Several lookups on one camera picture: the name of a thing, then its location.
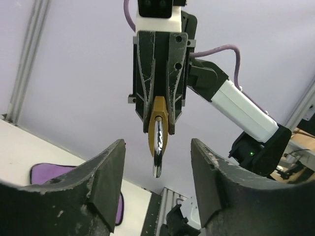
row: white bracket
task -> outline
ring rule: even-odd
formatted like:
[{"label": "white bracket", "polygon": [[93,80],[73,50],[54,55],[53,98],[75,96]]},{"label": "white bracket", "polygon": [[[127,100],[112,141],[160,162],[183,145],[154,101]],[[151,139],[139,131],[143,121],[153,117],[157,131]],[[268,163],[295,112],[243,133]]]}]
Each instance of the white bracket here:
[{"label": "white bracket", "polygon": [[303,119],[305,120],[310,120],[312,118],[312,116],[315,114],[315,107],[312,104],[309,108],[309,110],[306,112],[305,116],[303,117]]},{"label": "white bracket", "polygon": [[184,200],[181,204],[181,212],[183,214],[183,217],[187,218],[188,224],[193,228],[200,230],[201,224],[196,198],[188,198],[187,200]]}]

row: white table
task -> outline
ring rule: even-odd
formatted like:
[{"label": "white table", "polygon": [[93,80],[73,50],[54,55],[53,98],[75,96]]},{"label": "white table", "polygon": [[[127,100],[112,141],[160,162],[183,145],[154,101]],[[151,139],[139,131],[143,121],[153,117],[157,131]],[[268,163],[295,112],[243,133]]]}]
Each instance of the white table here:
[{"label": "white table", "polygon": [[[31,167],[41,162],[80,165],[84,160],[0,120],[0,179],[16,185],[28,185]],[[125,180],[122,193],[124,219],[115,228],[114,235],[140,236],[151,193]]]}]

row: wooden surface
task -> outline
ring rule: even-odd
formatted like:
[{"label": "wooden surface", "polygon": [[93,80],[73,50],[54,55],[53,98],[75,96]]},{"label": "wooden surface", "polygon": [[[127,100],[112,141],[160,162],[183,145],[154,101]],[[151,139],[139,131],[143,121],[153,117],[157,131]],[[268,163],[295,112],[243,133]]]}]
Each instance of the wooden surface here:
[{"label": "wooden surface", "polygon": [[[298,131],[298,132],[302,132],[302,133],[308,134],[307,132],[305,132],[303,130],[300,130],[298,128],[296,128],[294,131]],[[309,150],[312,150],[312,151],[315,152],[315,138],[308,137],[308,136],[303,135],[303,134],[295,134],[295,133],[293,133],[292,136],[291,136],[291,139],[294,140],[295,142],[297,142],[298,144],[304,146],[305,148],[308,148]],[[284,180],[280,176],[275,175],[275,174],[271,174],[271,176],[277,181],[287,183],[289,181],[295,181],[303,173],[303,171],[304,170],[301,170],[300,172],[292,175],[287,180]],[[314,179],[315,179],[315,173],[309,178],[309,180],[314,180]]]}]

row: robotic arm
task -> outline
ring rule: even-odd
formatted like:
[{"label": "robotic arm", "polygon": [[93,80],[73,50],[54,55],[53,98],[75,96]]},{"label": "robotic arm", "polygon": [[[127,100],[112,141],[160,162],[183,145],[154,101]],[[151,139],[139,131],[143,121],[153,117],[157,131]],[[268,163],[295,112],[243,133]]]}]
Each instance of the robotic arm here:
[{"label": "robotic arm", "polygon": [[196,59],[225,49],[239,52],[227,45],[194,53],[197,19],[181,10],[185,5],[186,0],[138,0],[133,25],[125,0],[126,19],[136,33],[133,93],[128,102],[135,104],[143,132],[148,133],[154,176],[161,174],[167,137],[175,134],[189,87],[244,131],[232,145],[229,157],[241,167],[267,177],[279,163],[291,131],[268,116],[218,66]]}]

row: white wall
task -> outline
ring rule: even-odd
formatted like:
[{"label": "white wall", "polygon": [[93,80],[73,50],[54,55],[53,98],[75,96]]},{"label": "white wall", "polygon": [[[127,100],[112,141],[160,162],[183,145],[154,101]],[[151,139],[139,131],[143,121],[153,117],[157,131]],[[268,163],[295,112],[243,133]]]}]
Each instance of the white wall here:
[{"label": "white wall", "polygon": [[[131,12],[135,12],[135,0]],[[284,122],[315,75],[315,1],[200,0],[197,51],[233,43],[241,50],[240,84]],[[53,1],[43,30],[19,124],[85,159],[124,138],[125,178],[158,191],[194,193],[190,140],[227,156],[241,130],[188,91],[169,138],[160,179],[152,176],[147,135],[134,106],[132,36],[123,1]],[[235,56],[207,58],[232,75]]]},{"label": "white wall", "polygon": [[0,1],[0,114],[7,112],[34,0]]}]

